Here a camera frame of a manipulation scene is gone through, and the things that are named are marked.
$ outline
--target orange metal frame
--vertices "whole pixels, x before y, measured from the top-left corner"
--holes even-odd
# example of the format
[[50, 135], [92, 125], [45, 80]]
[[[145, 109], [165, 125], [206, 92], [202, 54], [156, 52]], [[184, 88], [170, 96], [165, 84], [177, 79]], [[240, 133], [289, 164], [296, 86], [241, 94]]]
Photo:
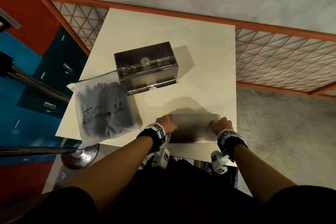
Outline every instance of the orange metal frame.
[[[287, 27], [280, 27], [280, 26], [274, 26], [274, 25], [268, 25], [268, 24], [255, 23], [255, 22], [239, 21], [239, 20], [175, 12], [175, 11], [162, 10], [162, 9], [154, 9], [154, 8], [148, 8], [148, 7], [135, 6], [135, 5], [124, 5], [124, 4], [108, 2], [108, 1], [99, 1], [99, 0], [42, 0], [42, 1], [49, 8], [49, 10], [53, 13], [53, 15], [61, 22], [62, 26], [65, 27], [65, 29], [74, 38], [74, 40], [76, 40], [78, 45], [84, 50], [84, 52], [88, 56], [90, 55], [90, 51], [85, 46], [85, 44], [82, 42], [82, 40], [79, 38], [79, 36], [76, 34], [76, 32], [72, 29], [72, 27], [62, 17], [59, 11], [54, 7], [54, 5], [52, 4], [52, 1], [77, 4], [77, 5], [93, 6], [93, 7], [99, 7], [99, 8], [107, 8], [107, 9], [115, 8], [115, 9], [136, 11], [136, 12], [142, 12], [142, 13], [166, 15], [166, 16], [185, 18], [185, 19], [191, 19], [191, 20], [229, 24], [229, 25], [235, 25], [238, 28], [245, 28], [245, 29], [251, 29], [251, 30], [259, 30], [259, 31], [266, 31], [266, 32], [272, 32], [272, 33], [278, 33], [278, 34], [300, 36], [304, 38], [313, 38], [313, 39], [320, 39], [324, 41], [336, 42], [335, 34], [327, 34], [327, 33], [321, 33], [321, 32], [309, 31], [309, 30], [287, 28]], [[324, 87], [321, 87], [319, 89], [313, 90], [308, 93], [296, 91], [296, 90], [285, 90], [285, 89], [280, 89], [280, 88], [275, 88], [275, 87], [243, 83], [243, 82], [237, 82], [237, 85], [251, 87], [255, 89], [273, 90], [273, 91], [278, 91], [278, 92], [283, 92], [283, 93], [292, 93], [292, 94], [299, 94], [302, 96], [314, 96], [318, 98], [336, 100], [335, 97], [322, 95], [323, 93], [336, 89], [336, 82], [326, 85]]]

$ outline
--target plastic bag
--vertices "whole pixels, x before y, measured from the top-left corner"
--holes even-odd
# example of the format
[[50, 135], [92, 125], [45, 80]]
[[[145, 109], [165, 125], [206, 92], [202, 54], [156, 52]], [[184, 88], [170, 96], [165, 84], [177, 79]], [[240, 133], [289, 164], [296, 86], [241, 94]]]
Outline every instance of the plastic bag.
[[127, 92], [117, 71], [68, 85], [75, 95], [79, 149], [137, 129]]

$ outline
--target person's right arm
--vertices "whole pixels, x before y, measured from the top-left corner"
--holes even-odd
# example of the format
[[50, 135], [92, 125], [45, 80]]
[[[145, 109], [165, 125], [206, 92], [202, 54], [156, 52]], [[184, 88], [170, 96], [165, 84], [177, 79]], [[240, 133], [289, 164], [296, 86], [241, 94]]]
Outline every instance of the person's right arm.
[[[226, 117], [218, 122], [212, 120], [210, 125], [216, 135], [224, 129], [233, 131], [232, 122], [227, 120]], [[263, 202], [267, 202], [284, 188], [296, 186], [294, 182], [280, 174], [241, 144], [233, 148], [233, 158], [252, 196]]]

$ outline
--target tabletop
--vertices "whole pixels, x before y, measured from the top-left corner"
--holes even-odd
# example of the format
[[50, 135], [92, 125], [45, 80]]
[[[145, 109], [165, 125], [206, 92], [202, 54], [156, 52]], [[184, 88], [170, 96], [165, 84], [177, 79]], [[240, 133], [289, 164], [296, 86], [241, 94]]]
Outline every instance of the tabletop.
[[[116, 70], [114, 54], [169, 41], [179, 65], [177, 83], [129, 96], [139, 127], [169, 113], [215, 113], [237, 129], [235, 27], [109, 9], [80, 80]], [[72, 96], [56, 136], [81, 139]], [[122, 147], [139, 130], [103, 144]], [[216, 143], [168, 144], [170, 155], [211, 162]]]

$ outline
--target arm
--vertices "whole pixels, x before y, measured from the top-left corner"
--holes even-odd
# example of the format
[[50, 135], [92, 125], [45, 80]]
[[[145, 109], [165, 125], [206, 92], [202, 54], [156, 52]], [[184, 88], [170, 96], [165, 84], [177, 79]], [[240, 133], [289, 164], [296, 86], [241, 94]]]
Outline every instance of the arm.
[[[166, 133], [177, 128], [168, 116], [157, 118]], [[65, 187], [85, 190], [102, 213], [130, 183], [153, 145], [151, 137], [141, 136], [74, 175]]]
[[[232, 122], [226, 117], [218, 122], [212, 120], [210, 125], [216, 135], [224, 129], [233, 130]], [[263, 202], [267, 202], [275, 193], [284, 188], [296, 186], [294, 182], [241, 144], [233, 148], [233, 158], [253, 197]]]

